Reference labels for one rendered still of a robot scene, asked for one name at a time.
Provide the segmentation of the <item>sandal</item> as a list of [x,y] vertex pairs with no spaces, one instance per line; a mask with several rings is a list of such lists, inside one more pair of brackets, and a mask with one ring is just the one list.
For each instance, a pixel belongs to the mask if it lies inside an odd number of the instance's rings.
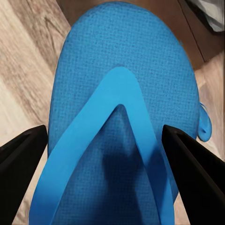
[[188,56],[151,11],[111,1],[71,26],[52,89],[29,225],[175,225],[164,125],[197,139]]
[[207,142],[211,137],[212,124],[208,112],[206,112],[207,110],[205,111],[201,105],[203,104],[200,103],[200,122],[197,135],[202,142]]

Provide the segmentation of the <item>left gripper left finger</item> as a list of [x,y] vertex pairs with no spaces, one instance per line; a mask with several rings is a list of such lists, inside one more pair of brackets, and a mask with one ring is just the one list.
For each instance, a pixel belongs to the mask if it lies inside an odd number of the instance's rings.
[[12,225],[47,143],[41,125],[0,147],[0,225]]

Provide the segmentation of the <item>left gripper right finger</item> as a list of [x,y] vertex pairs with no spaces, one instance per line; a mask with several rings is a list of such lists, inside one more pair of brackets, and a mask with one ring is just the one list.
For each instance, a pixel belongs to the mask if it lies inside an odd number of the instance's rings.
[[162,144],[191,225],[225,225],[225,162],[179,128]]

